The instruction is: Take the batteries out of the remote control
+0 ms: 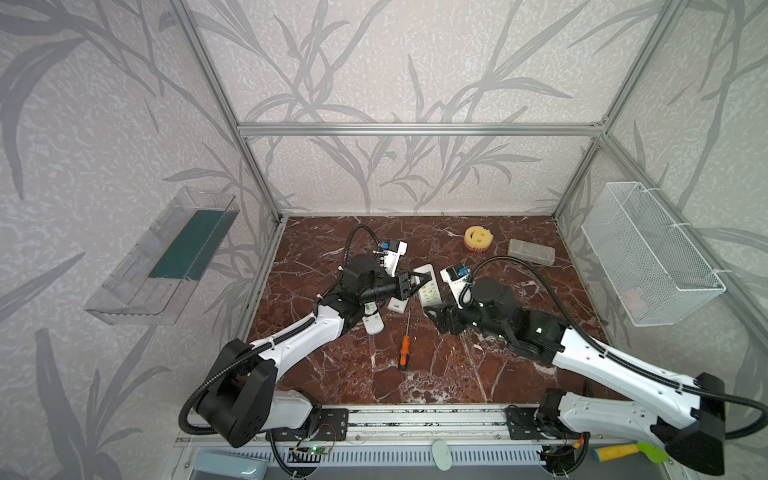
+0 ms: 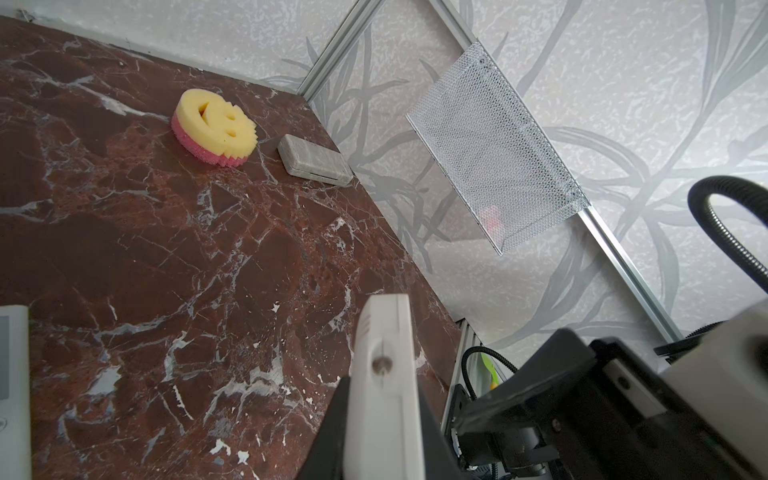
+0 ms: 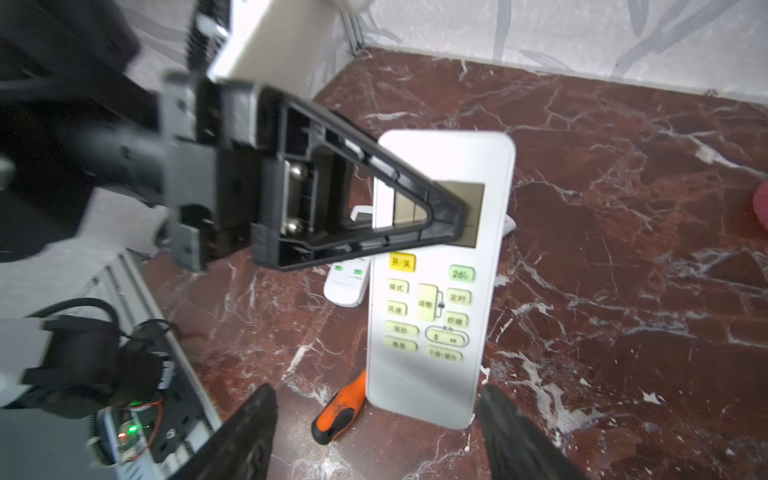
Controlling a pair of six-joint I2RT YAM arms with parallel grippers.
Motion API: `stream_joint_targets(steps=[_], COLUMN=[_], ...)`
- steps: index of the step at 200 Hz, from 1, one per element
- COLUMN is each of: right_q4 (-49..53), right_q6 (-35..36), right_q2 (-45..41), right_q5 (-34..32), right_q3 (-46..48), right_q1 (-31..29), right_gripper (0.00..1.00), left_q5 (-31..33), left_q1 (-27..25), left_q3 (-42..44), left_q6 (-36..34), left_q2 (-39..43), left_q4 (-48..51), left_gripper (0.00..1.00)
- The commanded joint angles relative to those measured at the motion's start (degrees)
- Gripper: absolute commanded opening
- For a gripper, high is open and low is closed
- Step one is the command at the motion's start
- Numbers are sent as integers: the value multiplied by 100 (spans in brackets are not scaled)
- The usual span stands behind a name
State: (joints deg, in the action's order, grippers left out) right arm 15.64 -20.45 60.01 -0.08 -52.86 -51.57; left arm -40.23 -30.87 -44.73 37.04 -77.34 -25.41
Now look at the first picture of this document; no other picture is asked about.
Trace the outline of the orange handled screwdriver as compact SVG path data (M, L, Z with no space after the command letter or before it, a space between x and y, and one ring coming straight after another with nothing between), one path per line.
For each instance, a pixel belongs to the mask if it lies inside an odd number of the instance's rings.
M408 313L407 320L406 320L406 329L401 341L401 347L400 347L399 358L398 358L398 369L400 371L405 371L407 369L409 358L410 358L410 342L411 342L410 335L409 335L410 320L411 320L411 313Z

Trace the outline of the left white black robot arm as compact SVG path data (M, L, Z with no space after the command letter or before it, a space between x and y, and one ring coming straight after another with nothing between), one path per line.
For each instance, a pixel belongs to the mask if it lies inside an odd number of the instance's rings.
M432 278L426 272L389 273L372 254L354 256L301 320L261 340L227 343L182 405L179 428L193 436L219 435L235 448L271 430L314 432L320 405L298 391L278 390L279 380L353 329L367 304L406 301Z

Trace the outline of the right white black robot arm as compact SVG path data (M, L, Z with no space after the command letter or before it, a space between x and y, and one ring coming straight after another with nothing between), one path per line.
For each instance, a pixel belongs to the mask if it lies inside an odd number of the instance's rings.
M725 472L724 444L767 425L765 404L726 394L718 377L668 372L620 352L549 313L520 305L493 279L451 283L454 299L424 312L442 334L474 329L504 341L517 356L577 373L621 394L591 398L550 389L533 414L508 415L510 424L551 437L605 434L662 449L702 474Z

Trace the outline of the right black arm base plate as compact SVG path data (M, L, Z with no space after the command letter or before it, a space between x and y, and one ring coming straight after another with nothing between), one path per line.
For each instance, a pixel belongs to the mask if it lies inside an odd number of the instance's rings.
M538 407L508 405L504 409L507 430L511 440L547 440L574 443L582 438L556 415L540 413Z

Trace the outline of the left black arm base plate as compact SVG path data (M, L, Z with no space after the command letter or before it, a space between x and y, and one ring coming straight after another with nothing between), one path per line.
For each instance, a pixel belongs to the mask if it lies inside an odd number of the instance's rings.
M306 422L298 429L281 428L272 432L276 442L344 441L349 427L350 410L346 408L326 408L313 411Z

